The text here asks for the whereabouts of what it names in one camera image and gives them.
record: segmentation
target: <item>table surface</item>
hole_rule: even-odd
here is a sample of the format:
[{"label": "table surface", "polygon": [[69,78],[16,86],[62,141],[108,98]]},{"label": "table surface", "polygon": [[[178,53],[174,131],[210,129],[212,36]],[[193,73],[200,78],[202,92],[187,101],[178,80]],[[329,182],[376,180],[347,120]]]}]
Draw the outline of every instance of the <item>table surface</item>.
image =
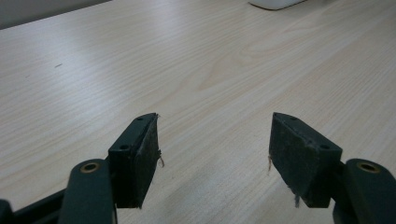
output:
[{"label": "table surface", "polygon": [[273,112],[396,174],[396,2],[114,0],[0,31],[0,198],[13,209],[161,115],[165,166],[120,223],[332,223],[268,173]]}]

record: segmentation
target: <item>light wood grain surface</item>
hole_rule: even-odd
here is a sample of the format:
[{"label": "light wood grain surface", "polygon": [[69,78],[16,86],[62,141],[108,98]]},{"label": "light wood grain surface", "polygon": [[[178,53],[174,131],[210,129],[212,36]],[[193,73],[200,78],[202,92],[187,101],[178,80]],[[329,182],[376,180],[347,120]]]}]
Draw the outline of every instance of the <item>light wood grain surface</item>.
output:
[{"label": "light wood grain surface", "polygon": [[13,209],[157,112],[165,166],[120,223],[332,223],[268,170],[274,111],[396,175],[396,2],[113,0],[0,31],[0,198]]}]

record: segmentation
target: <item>white object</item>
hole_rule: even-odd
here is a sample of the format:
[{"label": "white object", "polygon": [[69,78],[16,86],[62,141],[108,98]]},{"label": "white object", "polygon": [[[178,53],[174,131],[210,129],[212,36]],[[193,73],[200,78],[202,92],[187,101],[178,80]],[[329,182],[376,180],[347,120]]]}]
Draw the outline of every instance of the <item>white object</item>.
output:
[{"label": "white object", "polygon": [[305,0],[250,0],[249,3],[256,7],[265,9],[278,10],[284,7],[289,7],[294,4],[303,2]]}]

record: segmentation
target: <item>wooden table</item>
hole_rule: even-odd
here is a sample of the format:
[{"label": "wooden table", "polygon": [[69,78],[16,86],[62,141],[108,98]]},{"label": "wooden table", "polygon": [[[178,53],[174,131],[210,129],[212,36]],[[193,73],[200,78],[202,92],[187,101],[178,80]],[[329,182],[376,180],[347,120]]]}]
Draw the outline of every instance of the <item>wooden table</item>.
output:
[{"label": "wooden table", "polygon": [[120,223],[332,223],[268,174],[272,113],[396,174],[396,2],[114,0],[0,31],[0,198],[19,209],[157,112],[165,166]]}]

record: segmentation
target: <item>screw hole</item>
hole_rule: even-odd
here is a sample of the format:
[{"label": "screw hole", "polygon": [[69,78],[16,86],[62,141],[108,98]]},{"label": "screw hole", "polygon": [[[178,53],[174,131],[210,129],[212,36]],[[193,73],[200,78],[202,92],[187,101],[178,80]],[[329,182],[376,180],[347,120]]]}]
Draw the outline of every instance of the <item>screw hole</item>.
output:
[{"label": "screw hole", "polygon": [[324,149],[330,149],[330,147],[327,146],[327,145],[320,145],[320,147],[321,147],[321,148],[324,148]]},{"label": "screw hole", "polygon": [[81,169],[79,169],[79,170],[84,174],[89,174],[89,173],[93,173],[93,172],[97,171],[99,169],[99,166],[100,165],[97,162],[90,162],[90,163],[83,165],[81,167]]},{"label": "screw hole", "polygon": [[122,145],[122,146],[120,146],[120,149],[128,149],[128,148],[129,148],[128,145]]},{"label": "screw hole", "polygon": [[368,162],[359,162],[358,167],[361,168],[363,171],[372,174],[378,174],[380,172],[378,167]]}]

